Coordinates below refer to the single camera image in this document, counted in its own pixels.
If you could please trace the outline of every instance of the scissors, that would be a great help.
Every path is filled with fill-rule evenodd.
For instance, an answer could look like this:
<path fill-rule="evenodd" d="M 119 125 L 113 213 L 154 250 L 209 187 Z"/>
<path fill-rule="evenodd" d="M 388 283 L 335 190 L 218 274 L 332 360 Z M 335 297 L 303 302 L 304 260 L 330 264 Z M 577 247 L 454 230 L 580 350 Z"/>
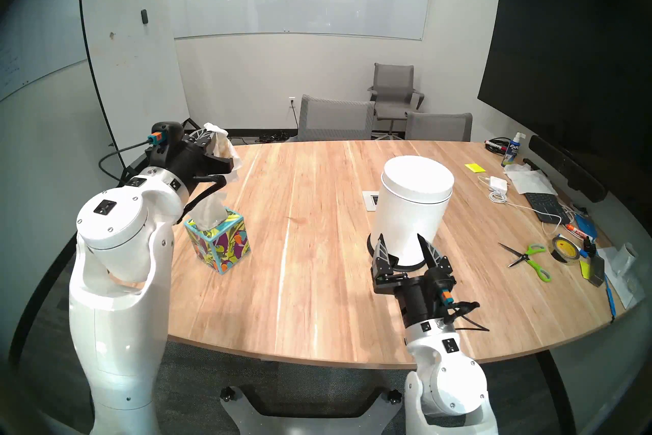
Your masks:
<path fill-rule="evenodd" d="M 525 251 L 525 254 L 521 254 L 520 252 L 514 251 L 511 247 L 507 247 L 505 244 L 501 244 L 498 242 L 501 246 L 503 246 L 505 249 L 507 249 L 509 252 L 516 254 L 518 256 L 518 259 L 512 263 L 511 265 L 507 265 L 507 268 L 514 267 L 518 265 L 521 261 L 527 261 L 527 264 L 530 265 L 534 270 L 537 271 L 537 275 L 543 282 L 550 282 L 552 280 L 551 275 L 545 271 L 543 268 L 541 268 L 535 261 L 529 258 L 530 254 L 537 254 L 539 252 L 546 252 L 546 247 L 541 245 L 541 244 L 530 244 L 527 247 L 527 251 Z"/>

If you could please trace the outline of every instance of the sticky note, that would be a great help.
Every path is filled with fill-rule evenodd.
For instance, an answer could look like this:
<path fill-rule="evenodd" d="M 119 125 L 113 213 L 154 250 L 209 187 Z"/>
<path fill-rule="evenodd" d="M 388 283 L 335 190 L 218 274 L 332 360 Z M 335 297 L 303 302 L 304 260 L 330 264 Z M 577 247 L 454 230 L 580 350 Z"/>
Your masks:
<path fill-rule="evenodd" d="M 589 280 L 591 266 L 588 263 L 580 260 L 580 267 L 582 267 L 582 277 L 584 277 L 586 280 Z"/>
<path fill-rule="evenodd" d="M 478 165 L 477 163 L 469 163 L 468 165 L 464 165 L 464 166 L 466 166 L 473 173 L 486 172 L 486 170 L 482 168 L 480 165 Z"/>

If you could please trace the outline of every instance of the tape roll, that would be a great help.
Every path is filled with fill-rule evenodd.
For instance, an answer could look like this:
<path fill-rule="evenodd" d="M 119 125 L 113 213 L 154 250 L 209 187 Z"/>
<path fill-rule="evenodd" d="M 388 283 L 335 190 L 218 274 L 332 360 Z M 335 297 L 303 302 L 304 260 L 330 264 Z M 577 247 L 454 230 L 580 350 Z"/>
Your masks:
<path fill-rule="evenodd" d="M 555 237 L 552 239 L 550 253 L 560 263 L 570 263 L 580 259 L 580 250 L 578 247 L 564 237 Z"/>

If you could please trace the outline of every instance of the tissue box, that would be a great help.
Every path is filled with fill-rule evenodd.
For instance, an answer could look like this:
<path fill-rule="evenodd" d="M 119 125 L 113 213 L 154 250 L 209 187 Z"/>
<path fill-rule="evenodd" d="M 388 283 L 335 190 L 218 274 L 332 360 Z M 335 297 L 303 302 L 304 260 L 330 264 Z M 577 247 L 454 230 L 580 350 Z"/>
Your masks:
<path fill-rule="evenodd" d="M 197 257 L 220 275 L 224 275 L 250 249 L 245 219 L 231 209 L 226 211 L 226 220 L 212 230 L 199 231 L 192 219 L 184 223 Z"/>

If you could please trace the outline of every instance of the container lid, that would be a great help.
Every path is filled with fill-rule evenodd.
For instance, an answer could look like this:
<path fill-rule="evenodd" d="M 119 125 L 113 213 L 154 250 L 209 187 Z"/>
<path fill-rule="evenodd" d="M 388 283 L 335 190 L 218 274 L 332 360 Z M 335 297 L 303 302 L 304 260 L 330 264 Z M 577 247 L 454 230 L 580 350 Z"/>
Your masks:
<path fill-rule="evenodd" d="M 385 163 L 383 184 L 405 200 L 439 203 L 453 193 L 455 178 L 441 163 L 421 156 L 398 156 Z"/>

